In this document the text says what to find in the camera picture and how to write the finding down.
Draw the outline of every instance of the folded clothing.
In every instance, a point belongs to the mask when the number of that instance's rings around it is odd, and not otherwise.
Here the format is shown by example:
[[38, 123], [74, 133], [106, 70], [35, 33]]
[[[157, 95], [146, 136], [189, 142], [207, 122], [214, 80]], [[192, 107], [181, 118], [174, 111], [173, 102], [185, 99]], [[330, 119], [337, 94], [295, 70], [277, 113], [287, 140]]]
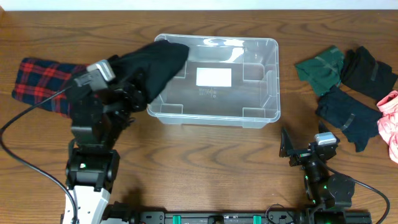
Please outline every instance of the folded clothing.
[[398, 163], [398, 91], [394, 90], [377, 103], [383, 117], [377, 122], [379, 133], [389, 145], [392, 161]]
[[[15, 88], [11, 95], [16, 100], [30, 105], [40, 103], [62, 90], [73, 73], [85, 69], [85, 65], [24, 58], [19, 65]], [[40, 108], [69, 117], [70, 105], [64, 93], [42, 104]]]
[[347, 52], [341, 71], [344, 85], [377, 101], [391, 92], [397, 78], [389, 65], [377, 62], [364, 47]]
[[308, 81], [317, 96], [322, 96], [340, 82], [344, 54], [335, 46], [320, 55], [295, 65], [301, 81]]
[[[108, 61], [119, 83], [133, 83], [136, 81], [137, 72], [145, 74], [140, 79], [142, 83], [135, 84], [142, 85], [145, 101], [150, 103], [184, 66], [188, 52], [189, 48], [186, 45], [160, 40], [122, 57], [114, 55]], [[52, 96], [56, 91], [76, 85], [71, 77], [79, 75], [79, 72], [84, 71], [85, 68], [86, 65], [24, 58], [19, 67], [12, 97], [34, 105]], [[79, 95], [90, 91], [91, 88], [85, 85], [78, 91], [71, 91], [72, 98], [73, 94]], [[58, 95], [41, 106], [45, 110], [67, 117], [70, 117], [70, 107], [65, 94]]]
[[320, 98], [315, 113], [340, 128], [348, 141], [355, 143], [356, 152], [365, 150], [369, 138], [379, 134], [377, 121], [382, 113], [356, 101], [336, 86]]

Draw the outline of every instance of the green connector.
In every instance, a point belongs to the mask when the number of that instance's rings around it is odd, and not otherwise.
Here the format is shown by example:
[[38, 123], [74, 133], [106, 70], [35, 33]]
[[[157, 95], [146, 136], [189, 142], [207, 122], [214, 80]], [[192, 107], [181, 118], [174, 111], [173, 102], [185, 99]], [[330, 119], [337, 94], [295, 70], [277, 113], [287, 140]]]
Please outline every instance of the green connector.
[[173, 215], [173, 224], [181, 224], [181, 216]]
[[261, 216], [254, 215], [253, 216], [253, 224], [261, 224]]

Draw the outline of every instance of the navy cloth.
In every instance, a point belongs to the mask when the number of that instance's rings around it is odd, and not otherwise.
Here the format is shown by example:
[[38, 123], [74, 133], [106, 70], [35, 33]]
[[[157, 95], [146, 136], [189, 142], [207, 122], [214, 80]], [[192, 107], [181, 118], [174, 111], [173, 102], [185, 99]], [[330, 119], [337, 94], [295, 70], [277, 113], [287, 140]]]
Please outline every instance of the navy cloth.
[[340, 128], [356, 152], [365, 150], [368, 140], [379, 134], [377, 121], [382, 113], [373, 110], [333, 86], [320, 98], [315, 112], [336, 128]]

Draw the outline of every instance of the dark green cloth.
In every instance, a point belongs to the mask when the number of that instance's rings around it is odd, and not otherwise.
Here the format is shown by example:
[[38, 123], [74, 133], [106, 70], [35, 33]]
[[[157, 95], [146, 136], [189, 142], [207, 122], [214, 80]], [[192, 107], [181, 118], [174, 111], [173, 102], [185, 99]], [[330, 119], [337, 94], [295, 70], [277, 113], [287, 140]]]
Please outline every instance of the dark green cloth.
[[344, 54], [336, 46], [332, 46], [295, 67], [300, 80], [309, 82], [315, 94], [322, 96], [340, 82], [343, 60]]

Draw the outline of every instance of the white wall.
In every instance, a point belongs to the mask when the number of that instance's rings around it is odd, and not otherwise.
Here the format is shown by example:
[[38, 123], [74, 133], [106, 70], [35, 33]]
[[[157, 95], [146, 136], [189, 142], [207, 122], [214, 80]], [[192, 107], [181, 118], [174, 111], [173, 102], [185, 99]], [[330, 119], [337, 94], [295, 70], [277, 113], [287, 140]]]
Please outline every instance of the white wall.
[[6, 11], [398, 9], [398, 0], [0, 0]]

